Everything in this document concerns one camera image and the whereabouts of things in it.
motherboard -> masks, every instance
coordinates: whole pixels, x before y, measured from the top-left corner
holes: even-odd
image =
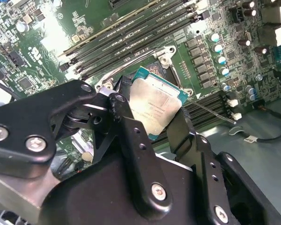
[[[238,120],[281,98],[277,2],[0,0],[0,82],[23,98],[72,79],[112,89],[142,66],[187,92],[195,128],[211,128],[222,121],[192,102]],[[78,162],[91,142],[81,131],[58,145]]]

capacitor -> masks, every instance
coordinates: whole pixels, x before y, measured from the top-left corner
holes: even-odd
[[[223,91],[229,91],[230,87],[229,87],[226,83],[222,83],[222,84],[221,84],[221,89],[222,89]]]
[[[254,51],[256,53],[265,55],[267,53],[267,48],[265,48],[265,47],[256,47],[256,48],[254,48]]]
[[[212,51],[215,53],[220,53],[223,50],[223,47],[221,45],[213,45]]]
[[[253,88],[251,85],[246,86],[245,91],[246,91],[249,95],[255,94],[255,88]]]
[[[223,57],[223,56],[221,56],[221,55],[219,55],[219,56],[217,56],[217,57],[215,58],[215,61],[216,61],[217,63],[219,63],[219,64],[225,64],[225,63],[226,63],[226,58]]]
[[[238,41],[238,44],[241,46],[250,46],[251,45],[251,41],[250,40],[246,40],[246,39],[240,39]]]
[[[217,33],[210,34],[208,40],[212,42],[218,42],[220,40],[220,35]]]
[[[229,69],[226,67],[222,67],[219,69],[220,74],[222,74],[223,76],[227,76],[229,74]]]
[[[256,16],[257,11],[255,9],[246,10],[243,12],[245,16]]]
[[[255,6],[255,2],[254,1],[246,1],[242,4],[243,8],[246,9],[251,9]]]
[[[251,101],[255,101],[256,100],[256,95],[255,94],[252,94],[252,95],[248,94],[247,96],[248,96],[248,99],[250,99]]]
[[[29,25],[25,22],[18,22],[15,27],[20,33],[29,31]]]

hole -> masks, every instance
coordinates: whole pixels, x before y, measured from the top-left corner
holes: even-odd
[[[212,168],[216,168],[214,163],[210,163],[210,165],[212,166]]]
[[[139,134],[141,131],[138,128],[133,129],[135,133]]]
[[[139,147],[140,147],[141,150],[146,150],[147,149],[147,147],[144,144],[140,144]]]
[[[119,100],[120,102],[125,102],[125,99],[120,95],[116,95],[116,99]]]
[[[212,178],[213,178],[216,182],[219,181],[219,179],[218,179],[215,175],[212,175]]]
[[[101,121],[102,121],[102,118],[101,118],[100,116],[96,116],[96,117],[94,118],[94,124],[95,124],[95,125],[98,125],[99,123],[101,123]]]

microchip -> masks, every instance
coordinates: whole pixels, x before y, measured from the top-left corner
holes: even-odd
[[[197,40],[195,38],[193,38],[193,39],[187,41],[185,44],[187,47],[193,48],[193,47],[197,46]]]
[[[242,86],[238,86],[238,87],[236,88],[236,90],[237,90],[237,91],[242,91],[242,90],[243,90],[243,87],[242,87]]]
[[[209,73],[203,73],[201,75],[198,75],[198,77],[202,81],[207,80],[207,79],[209,79]]]
[[[205,71],[207,70],[207,67],[206,67],[205,64],[202,64],[202,65],[196,67],[196,70],[197,70],[197,72],[200,74],[200,73],[205,72]]]
[[[38,15],[41,15],[42,14],[42,11],[40,9],[37,9],[36,11],[34,11],[32,13],[34,16],[38,16]]]
[[[221,15],[219,13],[214,13],[211,16],[213,21],[216,21],[216,20],[220,19],[220,17],[221,17]]]
[[[196,56],[201,53],[201,50],[199,48],[194,48],[194,49],[190,50],[189,53],[191,56]]]
[[[193,63],[194,63],[195,66],[196,66],[196,65],[199,65],[199,64],[203,63],[203,62],[204,62],[204,59],[203,59],[202,56],[198,56],[198,57],[194,58],[192,61],[193,61]]]
[[[238,24],[238,25],[235,27],[235,29],[236,29],[236,32],[240,32],[240,31],[243,30],[243,26],[242,26],[241,24]]]
[[[205,52],[205,53],[202,54],[202,57],[203,57],[203,58],[205,58],[205,57],[207,57],[207,56],[208,56],[208,53],[207,53],[207,52]]]
[[[210,1],[210,5],[213,6],[214,4],[217,3],[217,0],[209,0]]]
[[[209,69],[207,72],[208,72],[209,74],[212,74],[212,73],[214,72],[214,70],[213,70],[213,69]]]
[[[266,67],[268,66],[268,61],[264,61],[260,63],[261,67]]]
[[[229,59],[234,59],[235,58],[235,53],[234,52],[229,52],[228,54]]]
[[[42,21],[42,20],[44,20],[44,19],[45,19],[44,14],[41,14],[41,15],[38,15],[38,16],[37,16],[37,20],[38,20],[38,21]]]
[[[233,85],[234,85],[234,82],[233,82],[232,79],[230,79],[230,80],[227,80],[227,81],[226,81],[226,84],[227,84],[228,86],[233,86]]]
[[[27,77],[24,77],[23,79],[19,80],[19,85],[24,89],[28,89],[32,87],[32,83],[28,80]]]
[[[253,67],[253,65],[254,65],[253,62],[248,62],[248,63],[247,63],[247,68],[248,68],[248,69],[251,69],[251,68]]]
[[[212,86],[212,82],[210,80],[201,82],[203,88],[209,88]]]
[[[204,44],[201,44],[201,45],[199,45],[199,48],[200,48],[200,49],[204,49],[204,48],[205,48],[205,45],[204,45]]]
[[[197,41],[202,40],[202,35],[198,35],[198,36],[196,37],[196,40],[197,40]]]
[[[79,36],[84,35],[84,31],[83,31],[83,30],[79,30],[79,31],[77,31],[77,34],[78,34]]]

white connector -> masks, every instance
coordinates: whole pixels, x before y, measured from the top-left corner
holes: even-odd
[[[231,114],[232,115],[232,118],[234,119],[234,120],[240,120],[243,116],[242,116],[242,114],[241,113],[232,113]]]
[[[237,99],[233,99],[233,100],[228,99],[228,100],[227,100],[227,103],[228,103],[228,105],[230,105],[231,107],[235,107],[235,106],[238,105],[238,100],[237,100]]]

